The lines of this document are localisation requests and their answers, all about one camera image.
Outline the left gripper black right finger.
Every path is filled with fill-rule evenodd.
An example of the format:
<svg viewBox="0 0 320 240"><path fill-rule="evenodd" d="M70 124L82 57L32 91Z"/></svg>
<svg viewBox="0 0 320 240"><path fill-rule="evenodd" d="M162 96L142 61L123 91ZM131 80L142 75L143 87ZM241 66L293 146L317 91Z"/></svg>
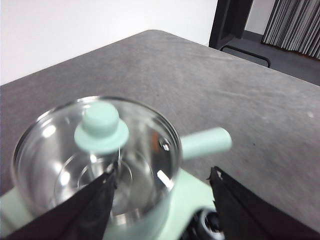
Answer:
<svg viewBox="0 0 320 240"><path fill-rule="evenodd" d="M319 232L298 221L215 166L208 177L228 240L318 240Z"/></svg>

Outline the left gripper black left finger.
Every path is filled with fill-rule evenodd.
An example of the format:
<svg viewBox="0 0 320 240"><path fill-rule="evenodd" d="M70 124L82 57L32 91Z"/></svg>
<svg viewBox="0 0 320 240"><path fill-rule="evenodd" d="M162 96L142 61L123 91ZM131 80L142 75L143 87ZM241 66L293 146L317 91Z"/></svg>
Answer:
<svg viewBox="0 0 320 240"><path fill-rule="evenodd" d="M102 240L113 206L116 173L104 172L72 197L6 240Z"/></svg>

